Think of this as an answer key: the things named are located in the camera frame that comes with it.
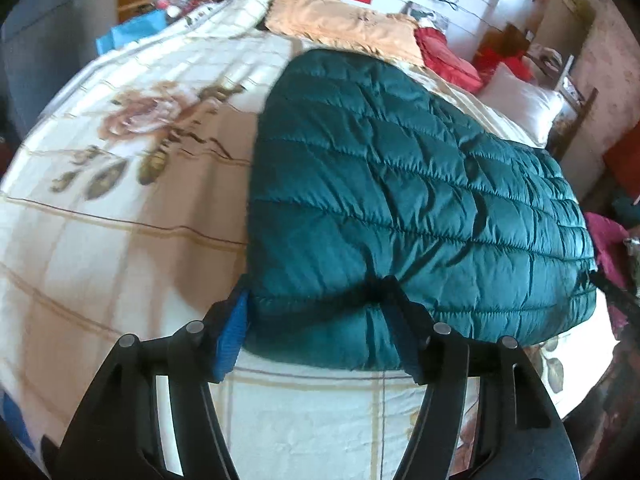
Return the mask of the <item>grey wardrobe cabinet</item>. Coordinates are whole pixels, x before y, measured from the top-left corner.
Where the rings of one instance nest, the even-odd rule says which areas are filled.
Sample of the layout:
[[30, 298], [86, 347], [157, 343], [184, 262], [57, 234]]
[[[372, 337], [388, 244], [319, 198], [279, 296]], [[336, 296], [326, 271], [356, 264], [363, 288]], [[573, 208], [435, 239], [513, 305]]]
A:
[[1, 24], [1, 131], [24, 139], [51, 99], [96, 57], [117, 0], [17, 0]]

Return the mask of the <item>white square pillow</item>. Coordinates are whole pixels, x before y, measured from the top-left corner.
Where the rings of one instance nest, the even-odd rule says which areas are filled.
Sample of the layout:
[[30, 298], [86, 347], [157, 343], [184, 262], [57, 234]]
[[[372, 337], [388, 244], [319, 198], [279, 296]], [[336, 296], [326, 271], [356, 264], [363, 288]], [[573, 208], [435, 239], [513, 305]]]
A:
[[563, 108], [559, 92], [521, 80], [500, 63], [490, 81], [478, 92], [480, 102], [520, 126], [536, 148], [544, 148], [555, 118]]

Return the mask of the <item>wooden chair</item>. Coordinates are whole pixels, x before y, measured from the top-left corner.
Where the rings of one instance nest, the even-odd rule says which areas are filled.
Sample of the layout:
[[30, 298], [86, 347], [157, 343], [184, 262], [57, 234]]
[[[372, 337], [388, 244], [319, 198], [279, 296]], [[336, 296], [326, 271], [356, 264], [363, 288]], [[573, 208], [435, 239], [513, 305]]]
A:
[[503, 29], [503, 47], [506, 53], [520, 54], [523, 64], [533, 74], [533, 82], [542, 88], [559, 92], [562, 96], [562, 108], [553, 121], [547, 143], [547, 151], [560, 162], [590, 114], [599, 90], [592, 89], [588, 96], [584, 96], [577, 88], [577, 84], [570, 78], [574, 55], [570, 54], [561, 67], [554, 67], [548, 56], [545, 58], [542, 54], [534, 55], [526, 51], [525, 48], [529, 46], [530, 42], [524, 32], [511, 23], [506, 24]]

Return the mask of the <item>dark green puffer jacket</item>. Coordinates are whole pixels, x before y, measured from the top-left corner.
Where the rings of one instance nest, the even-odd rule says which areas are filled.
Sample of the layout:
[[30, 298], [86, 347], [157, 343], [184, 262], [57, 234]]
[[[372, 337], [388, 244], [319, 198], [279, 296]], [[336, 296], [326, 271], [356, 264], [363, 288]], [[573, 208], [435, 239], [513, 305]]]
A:
[[532, 346], [596, 307], [593, 244], [558, 163], [362, 54], [308, 51], [272, 87], [247, 235], [245, 345], [273, 361], [396, 370], [375, 296], [388, 276], [482, 341]]

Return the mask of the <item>floral cream bed sheet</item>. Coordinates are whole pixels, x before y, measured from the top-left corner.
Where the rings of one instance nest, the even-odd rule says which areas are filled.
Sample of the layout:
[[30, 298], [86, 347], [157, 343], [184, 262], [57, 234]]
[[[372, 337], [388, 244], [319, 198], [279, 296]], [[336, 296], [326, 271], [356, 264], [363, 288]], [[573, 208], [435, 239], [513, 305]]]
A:
[[[17, 452], [3, 478], [53, 479], [42, 442], [61, 445], [121, 336], [171, 336], [239, 282], [250, 293], [258, 119], [293, 58], [376, 58], [498, 138], [536, 148], [428, 68], [270, 32], [272, 2], [208, 4], [101, 56], [18, 149], [1, 182], [1, 423]], [[464, 336], [391, 276], [375, 296], [396, 370], [265, 359], [247, 350], [248, 326], [233, 370], [210, 387], [235, 479], [586, 478], [587, 406], [616, 341], [582, 215], [596, 307], [532, 346]]]

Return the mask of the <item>framed photo at headboard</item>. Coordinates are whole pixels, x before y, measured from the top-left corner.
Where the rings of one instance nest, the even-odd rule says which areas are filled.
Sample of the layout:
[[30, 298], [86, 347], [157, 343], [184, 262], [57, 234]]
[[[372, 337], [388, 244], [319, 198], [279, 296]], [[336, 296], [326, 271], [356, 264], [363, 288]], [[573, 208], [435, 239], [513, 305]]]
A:
[[422, 28], [431, 27], [439, 30], [444, 35], [447, 33], [449, 18], [426, 6], [408, 1], [402, 8], [402, 13], [414, 18]]

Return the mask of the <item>red heart-shaped cushion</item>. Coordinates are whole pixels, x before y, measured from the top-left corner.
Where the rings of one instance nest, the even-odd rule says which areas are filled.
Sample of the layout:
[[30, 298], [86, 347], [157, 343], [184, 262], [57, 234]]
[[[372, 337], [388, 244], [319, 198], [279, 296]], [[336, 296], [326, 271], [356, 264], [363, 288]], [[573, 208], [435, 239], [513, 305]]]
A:
[[437, 28], [418, 27], [414, 31], [414, 38], [424, 65], [439, 77], [473, 94], [484, 87], [477, 69], [449, 49], [445, 35]]

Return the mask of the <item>red clothes on chair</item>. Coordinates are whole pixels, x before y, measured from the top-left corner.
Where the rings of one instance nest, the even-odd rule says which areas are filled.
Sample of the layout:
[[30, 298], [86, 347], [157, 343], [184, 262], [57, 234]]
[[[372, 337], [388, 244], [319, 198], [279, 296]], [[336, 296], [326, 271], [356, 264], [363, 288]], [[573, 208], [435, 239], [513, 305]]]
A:
[[488, 84], [491, 81], [500, 64], [504, 64], [516, 78], [525, 82], [532, 82], [534, 74], [523, 61], [524, 54], [524, 51], [518, 51], [514, 55], [504, 55], [491, 49], [491, 47], [482, 47], [475, 53], [472, 65], [476, 68], [484, 84]]

